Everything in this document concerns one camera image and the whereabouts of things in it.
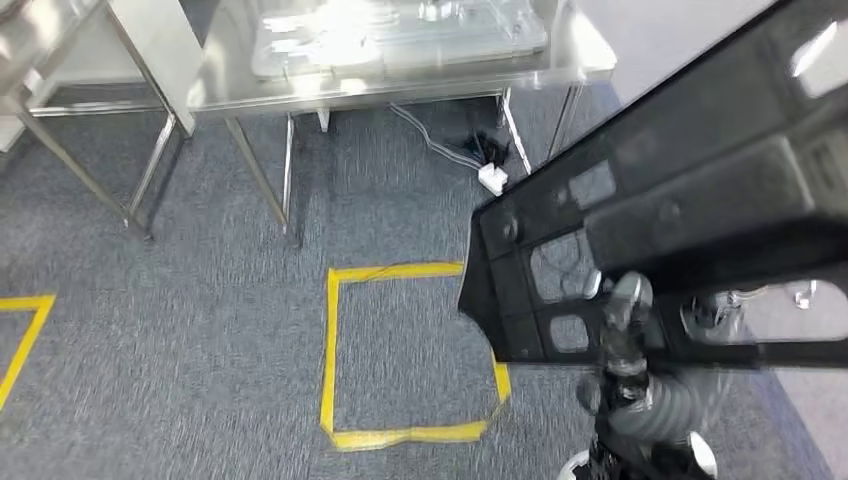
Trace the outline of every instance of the yellow floor marking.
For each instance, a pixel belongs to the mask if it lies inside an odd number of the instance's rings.
[[[506,364],[497,363],[492,355],[498,405],[485,420],[437,427],[410,427],[392,430],[353,430],[337,432],[333,411],[336,391],[336,345],[338,335],[339,290],[343,283],[373,280],[448,277],[462,274],[462,263],[420,263],[361,267],[327,272],[327,345],[324,361],[324,389],[321,393],[321,428],[337,449],[343,451],[376,450],[402,442],[456,443],[479,440],[489,422],[500,411],[512,391]]]
[[[3,410],[3,405],[6,404],[6,398],[12,391],[15,385],[15,380],[24,368],[27,355],[35,344],[35,339],[38,338],[38,332],[44,326],[47,320],[47,314],[50,313],[50,308],[53,307],[55,295],[44,295],[41,297],[18,297],[18,298],[0,298],[0,311],[22,311],[35,310],[35,315],[27,328],[24,338],[21,339],[18,350],[15,356],[12,357],[12,363],[9,364],[6,375],[3,377],[3,382],[0,383],[0,411]]]

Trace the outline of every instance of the reflective metal surface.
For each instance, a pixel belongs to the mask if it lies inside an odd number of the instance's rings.
[[[201,116],[233,115],[498,95],[510,86],[540,88],[608,78],[616,63],[612,49],[575,5],[568,0],[533,0],[548,42],[531,55],[367,74],[343,69],[278,80],[256,77],[251,57],[262,16],[292,8],[309,11],[326,3],[221,0],[206,37],[197,82],[189,93],[190,108]]]
[[[39,67],[106,0],[29,0],[0,21],[0,97],[37,88]]]

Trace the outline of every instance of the black plastic frame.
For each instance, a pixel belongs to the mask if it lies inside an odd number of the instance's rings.
[[[654,365],[848,367],[848,339],[705,345],[680,306],[696,294],[816,278],[848,292],[848,86],[809,98],[793,53],[839,0],[779,1],[695,61],[478,208],[459,308],[503,362],[595,363],[606,302],[546,302],[534,249],[585,229],[597,268],[654,286],[665,348]],[[609,167],[615,193],[589,206],[570,182]],[[550,324],[583,319],[589,347],[554,348]]]

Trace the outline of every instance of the metal table leg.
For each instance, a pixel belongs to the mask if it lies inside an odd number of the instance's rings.
[[[136,220],[135,216],[130,214],[127,209],[118,203],[118,201],[109,192],[103,189],[103,187],[101,187],[100,184],[88,174],[85,168],[80,165],[79,162],[77,162],[64,147],[62,147],[59,141],[56,140],[47,128],[45,128],[41,121],[33,117],[25,107],[22,107],[18,112],[18,118],[24,125],[26,125],[27,128],[29,128],[32,134],[44,144],[45,147],[53,152],[53,154],[56,155],[59,160],[61,160],[74,173],[74,175],[82,180],[89,190],[97,195],[97,198],[99,198],[100,201],[120,215],[121,218],[124,219],[124,223],[128,228],[144,239],[151,238],[150,231],[142,226],[138,220]]]
[[[291,115],[286,116],[286,156],[285,164],[283,166],[282,206],[280,205],[280,202],[277,201],[277,196],[274,193],[274,189],[271,188],[271,185],[268,183],[268,178],[265,176],[265,172],[262,170],[259,162],[256,161],[256,155],[253,153],[253,148],[250,146],[250,141],[247,139],[247,135],[244,134],[244,129],[242,128],[241,123],[235,117],[227,117],[225,121],[227,123],[227,128],[230,130],[230,134],[232,134],[233,139],[236,141],[236,145],[238,145],[239,150],[241,151],[242,157],[244,158],[248,169],[250,169],[250,173],[253,174],[253,178],[256,180],[256,183],[259,184],[260,193],[265,198],[265,201],[268,202],[268,205],[271,207],[271,212],[283,226],[283,231],[285,232],[289,221],[289,202],[291,198],[291,159],[292,144],[294,143],[294,119]]]
[[[571,143],[571,133],[574,131],[574,119],[577,117],[577,110],[580,106],[580,97],[582,94],[582,83],[568,87],[568,90],[565,92],[565,100],[562,103],[559,120],[557,120],[554,135],[548,146],[548,156],[545,158],[546,162]]]
[[[509,128],[509,135],[512,137],[512,143],[515,145],[515,150],[518,152],[519,158],[521,158],[521,163],[524,164],[524,170],[526,170],[527,174],[530,175],[530,172],[532,171],[530,160],[527,158],[527,151],[524,150],[524,142],[521,141],[521,136],[518,134],[518,127],[515,126],[515,119],[512,117],[512,110],[509,107],[511,97],[512,89],[504,89],[498,103],[500,107],[498,125],[503,126],[506,124],[507,128]]]

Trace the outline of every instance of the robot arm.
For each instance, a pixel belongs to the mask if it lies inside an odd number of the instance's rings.
[[[803,53],[846,18],[839,0],[776,3],[478,208],[459,308],[496,358],[596,363],[609,291],[545,301],[531,268],[534,250],[582,231],[604,282],[639,272],[653,286],[652,365],[848,367],[846,339],[708,345],[680,315],[699,295],[795,279],[848,291],[848,85],[811,96],[801,82]],[[612,187],[587,198],[599,174]],[[587,349],[557,350],[563,315],[583,320]]]
[[[730,292],[811,278],[848,292],[848,85],[804,83],[846,19],[841,0],[778,1],[474,212],[459,308],[497,360],[595,367],[577,478],[712,478],[688,435],[722,369],[848,368],[848,339],[729,342]],[[598,176],[610,188],[587,194]],[[598,288],[546,300],[534,251],[577,232]],[[557,347],[563,316],[585,348]]]

